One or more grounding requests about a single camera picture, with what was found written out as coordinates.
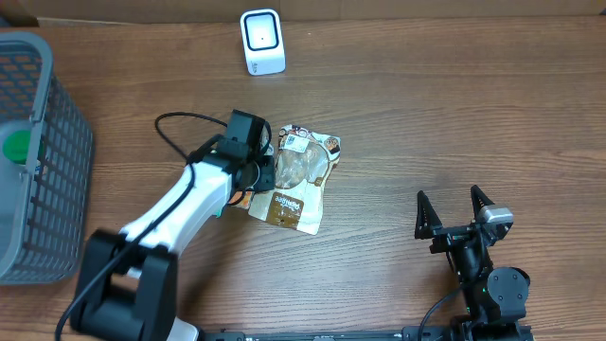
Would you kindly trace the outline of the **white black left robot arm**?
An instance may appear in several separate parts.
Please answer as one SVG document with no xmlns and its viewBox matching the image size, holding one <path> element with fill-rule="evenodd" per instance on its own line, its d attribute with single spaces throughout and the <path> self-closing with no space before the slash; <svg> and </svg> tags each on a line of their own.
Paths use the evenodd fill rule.
<svg viewBox="0 0 606 341">
<path fill-rule="evenodd" d="M 269 188 L 270 140 L 214 135 L 186 158 L 174 186 L 117 233 L 85 246 L 77 291 L 61 322 L 101 340 L 201 340 L 176 313 L 178 264 L 205 222 L 237 192 Z"/>
</svg>

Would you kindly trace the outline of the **brown white snack pouch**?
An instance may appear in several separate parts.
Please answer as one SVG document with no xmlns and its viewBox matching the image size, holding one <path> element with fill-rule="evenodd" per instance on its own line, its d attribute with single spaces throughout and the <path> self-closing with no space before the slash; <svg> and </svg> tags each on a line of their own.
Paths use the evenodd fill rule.
<svg viewBox="0 0 606 341">
<path fill-rule="evenodd" d="M 293 124 L 278 132 L 275 187 L 253 196 L 250 216 L 268 224 L 318 233 L 323 194 L 340 160 L 341 139 Z"/>
</svg>

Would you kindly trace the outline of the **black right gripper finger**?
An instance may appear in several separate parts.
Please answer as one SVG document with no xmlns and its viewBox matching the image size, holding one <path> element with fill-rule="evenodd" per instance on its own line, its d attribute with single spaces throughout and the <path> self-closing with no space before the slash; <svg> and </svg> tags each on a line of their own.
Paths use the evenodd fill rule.
<svg viewBox="0 0 606 341">
<path fill-rule="evenodd" d="M 477 185 L 471 187 L 473 216 L 476 221 L 488 221 L 494 202 Z"/>
<path fill-rule="evenodd" d="M 435 232 L 443 227 L 427 195 L 420 190 L 417 194 L 416 239 L 431 239 Z"/>
</svg>

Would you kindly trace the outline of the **orange tissue pack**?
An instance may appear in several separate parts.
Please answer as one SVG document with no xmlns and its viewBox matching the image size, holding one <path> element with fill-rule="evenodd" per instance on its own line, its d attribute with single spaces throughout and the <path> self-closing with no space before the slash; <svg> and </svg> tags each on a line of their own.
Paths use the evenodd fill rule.
<svg viewBox="0 0 606 341">
<path fill-rule="evenodd" d="M 255 192 L 252 189 L 237 191 L 228 201 L 228 206 L 234 206 L 247 210 L 252 202 Z"/>
</svg>

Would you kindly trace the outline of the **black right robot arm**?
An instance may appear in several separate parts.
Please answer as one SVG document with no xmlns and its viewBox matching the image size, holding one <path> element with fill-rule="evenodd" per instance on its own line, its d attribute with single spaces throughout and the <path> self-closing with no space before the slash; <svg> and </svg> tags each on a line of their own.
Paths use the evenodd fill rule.
<svg viewBox="0 0 606 341">
<path fill-rule="evenodd" d="M 422 340 L 521 341 L 534 338 L 526 317 L 531 283 L 529 274 L 517 267 L 496 267 L 489 248 L 511 230 L 514 215 L 507 206 L 496 205 L 479 186 L 470 189 L 473 218 L 467 225 L 446 227 L 428 196 L 417 194 L 415 238 L 430 240 L 430 252 L 445 254 L 458 285 L 436 302 L 410 334 Z M 427 323 L 445 302 L 462 295 L 466 314 L 451 319 L 447 326 L 431 331 Z"/>
</svg>

